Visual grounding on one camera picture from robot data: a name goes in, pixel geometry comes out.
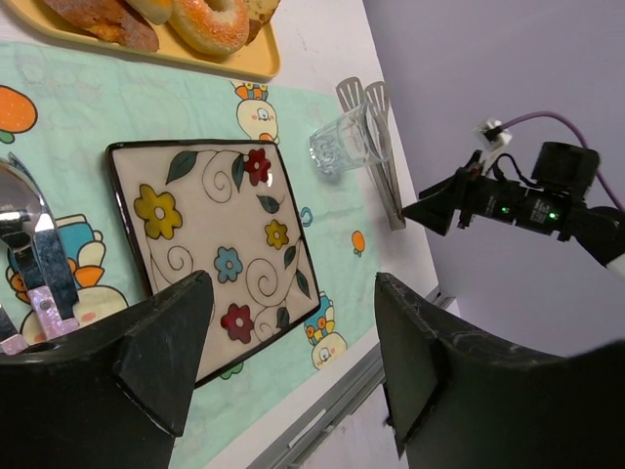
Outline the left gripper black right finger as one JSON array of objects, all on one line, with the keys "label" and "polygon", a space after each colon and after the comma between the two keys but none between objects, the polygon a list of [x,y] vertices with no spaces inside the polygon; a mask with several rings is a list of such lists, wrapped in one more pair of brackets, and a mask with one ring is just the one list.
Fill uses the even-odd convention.
[{"label": "left gripper black right finger", "polygon": [[492,335],[375,279],[391,418],[413,468],[620,468],[624,344],[568,358]]}]

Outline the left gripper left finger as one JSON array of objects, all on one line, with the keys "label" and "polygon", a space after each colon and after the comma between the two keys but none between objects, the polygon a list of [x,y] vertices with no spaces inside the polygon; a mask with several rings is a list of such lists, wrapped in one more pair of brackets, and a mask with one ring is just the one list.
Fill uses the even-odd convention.
[{"label": "left gripper left finger", "polygon": [[166,468],[214,304],[197,271],[144,302],[1,358],[4,468]]}]

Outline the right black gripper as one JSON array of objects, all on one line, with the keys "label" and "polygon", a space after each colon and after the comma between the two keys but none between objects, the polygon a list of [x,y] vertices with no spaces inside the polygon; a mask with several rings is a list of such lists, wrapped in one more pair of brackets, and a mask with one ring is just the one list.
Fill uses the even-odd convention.
[{"label": "right black gripper", "polygon": [[600,165],[599,154],[587,148],[545,142],[530,177],[516,160],[504,152],[483,176],[458,169],[440,183],[421,191],[418,201],[401,209],[404,219],[447,235],[458,211],[459,229],[466,229],[476,216],[515,225],[542,235],[563,232],[574,209],[586,207],[585,196]]}]

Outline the metal serving tongs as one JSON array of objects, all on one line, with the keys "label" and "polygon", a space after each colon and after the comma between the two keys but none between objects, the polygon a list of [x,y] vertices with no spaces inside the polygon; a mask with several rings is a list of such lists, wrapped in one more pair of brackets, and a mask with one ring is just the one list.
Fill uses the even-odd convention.
[{"label": "metal serving tongs", "polygon": [[339,82],[335,90],[340,107],[344,112],[365,102],[374,106],[374,121],[380,123],[382,129],[376,130],[373,136],[377,140],[383,161],[374,164],[369,169],[369,173],[381,199],[390,229],[392,231],[403,230],[406,223],[401,214],[402,203],[389,130],[391,105],[386,84],[384,81],[376,81],[363,87],[360,79],[352,76]]}]

